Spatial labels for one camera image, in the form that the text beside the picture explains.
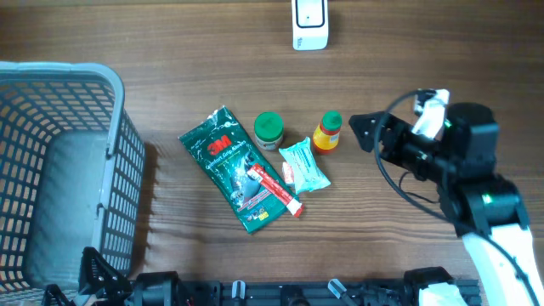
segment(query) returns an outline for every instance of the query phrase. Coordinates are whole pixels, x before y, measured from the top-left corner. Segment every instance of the orange bottle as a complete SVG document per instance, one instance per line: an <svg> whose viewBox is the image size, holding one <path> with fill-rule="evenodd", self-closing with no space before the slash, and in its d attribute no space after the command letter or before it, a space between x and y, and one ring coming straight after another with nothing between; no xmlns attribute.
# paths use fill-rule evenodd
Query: orange bottle
<svg viewBox="0 0 544 306"><path fill-rule="evenodd" d="M335 110L328 111L321 119L320 125L315 129L312 137L312 146L319 154L329 154L338 145L342 116Z"/></svg>

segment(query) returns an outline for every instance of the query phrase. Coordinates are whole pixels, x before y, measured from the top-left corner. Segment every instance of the gray plastic basket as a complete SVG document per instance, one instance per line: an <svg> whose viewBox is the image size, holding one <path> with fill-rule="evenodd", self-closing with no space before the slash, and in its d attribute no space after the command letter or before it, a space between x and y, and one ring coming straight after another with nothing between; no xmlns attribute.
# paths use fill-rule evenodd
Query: gray plastic basket
<svg viewBox="0 0 544 306"><path fill-rule="evenodd" d="M84 247L127 274L145 149L103 65L0 62L0 303L73 297Z"/></svg>

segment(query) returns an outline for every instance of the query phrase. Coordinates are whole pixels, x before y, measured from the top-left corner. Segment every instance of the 3m logo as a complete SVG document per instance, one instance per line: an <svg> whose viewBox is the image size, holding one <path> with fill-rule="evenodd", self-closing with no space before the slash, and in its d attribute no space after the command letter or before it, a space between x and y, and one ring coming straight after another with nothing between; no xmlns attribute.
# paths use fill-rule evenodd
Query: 3m logo
<svg viewBox="0 0 544 306"><path fill-rule="evenodd" d="M221 139L217 139L214 142L212 142L207 147L207 150L210 151L210 154L212 156L216 156L219 152L224 150L229 145L232 145L232 142L230 142L230 139L227 137L227 135L223 135Z"/></svg>

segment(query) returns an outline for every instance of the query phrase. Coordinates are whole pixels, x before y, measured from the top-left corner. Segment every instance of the bottle cap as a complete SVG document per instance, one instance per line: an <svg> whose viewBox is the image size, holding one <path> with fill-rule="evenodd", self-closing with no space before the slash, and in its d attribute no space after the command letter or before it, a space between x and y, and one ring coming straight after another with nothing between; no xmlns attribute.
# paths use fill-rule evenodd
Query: bottle cap
<svg viewBox="0 0 544 306"><path fill-rule="evenodd" d="M329 110L323 116L323 128L328 131L336 131L342 126L342 115L335 110Z"/></svg>
<svg viewBox="0 0 544 306"><path fill-rule="evenodd" d="M277 140L283 134L283 121L280 115L267 111L255 119L255 134L266 142Z"/></svg>

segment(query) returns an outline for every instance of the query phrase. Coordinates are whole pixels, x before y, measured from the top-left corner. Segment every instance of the wooden table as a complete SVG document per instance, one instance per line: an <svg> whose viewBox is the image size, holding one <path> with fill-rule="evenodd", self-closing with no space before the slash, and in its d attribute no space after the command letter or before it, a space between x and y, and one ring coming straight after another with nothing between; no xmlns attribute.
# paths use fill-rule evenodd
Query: wooden table
<svg viewBox="0 0 544 306"><path fill-rule="evenodd" d="M289 2L10 8L0 10L0 54L100 62L121 75L149 157L133 276L177 270L186 280L354 281L441 265L477 277L452 226L402 201L347 124L413 88L448 88L451 103L495 112L498 171L524 195L544 267L542 7L457 0L329 7L329 45L316 52L292 49ZM300 220L286 213L248 235L179 143L221 105L250 135L259 113L277 111L285 145L309 136L326 111L343 114L337 152L316 157L332 185L302 195ZM413 122L410 109L397 114ZM282 157L265 155L280 170ZM436 198L433 184L408 178L404 186Z"/></svg>

